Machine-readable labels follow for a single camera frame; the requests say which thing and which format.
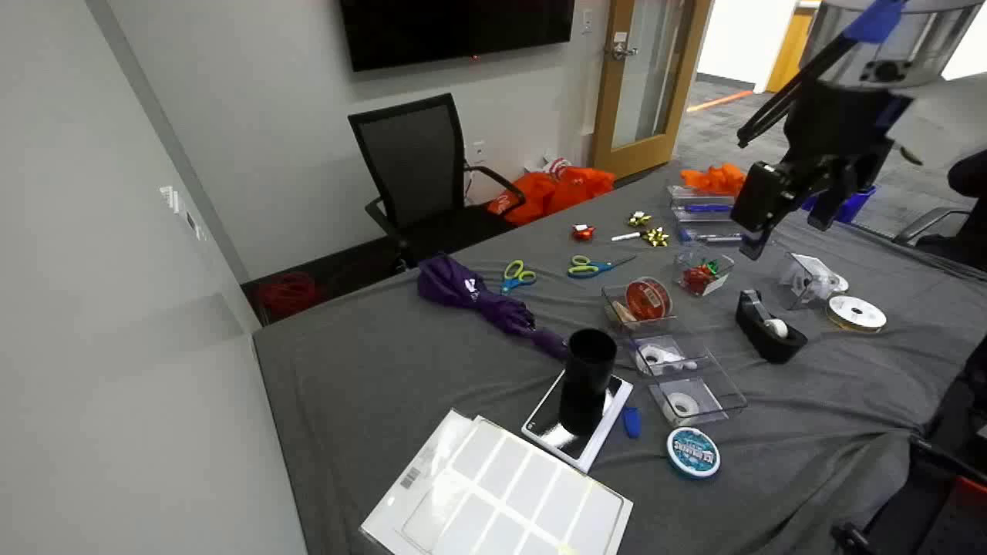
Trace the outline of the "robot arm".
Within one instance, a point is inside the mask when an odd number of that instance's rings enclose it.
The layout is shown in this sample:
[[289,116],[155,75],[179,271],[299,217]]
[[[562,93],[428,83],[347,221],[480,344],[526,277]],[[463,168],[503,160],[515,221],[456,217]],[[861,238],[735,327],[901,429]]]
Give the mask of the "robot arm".
[[870,189],[894,147],[892,125],[941,80],[985,0],[819,0],[807,58],[741,130],[745,147],[773,122],[787,153],[754,160],[732,206],[741,253],[759,260],[795,210],[826,230]]

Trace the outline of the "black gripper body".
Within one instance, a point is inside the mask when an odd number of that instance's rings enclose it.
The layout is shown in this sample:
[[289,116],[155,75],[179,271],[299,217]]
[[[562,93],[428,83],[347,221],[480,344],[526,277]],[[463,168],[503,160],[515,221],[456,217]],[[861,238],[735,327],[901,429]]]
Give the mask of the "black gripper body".
[[819,193],[837,192],[846,203],[861,189],[862,180],[850,162],[814,168],[752,162],[732,218],[745,230],[773,230],[791,210],[812,210]]

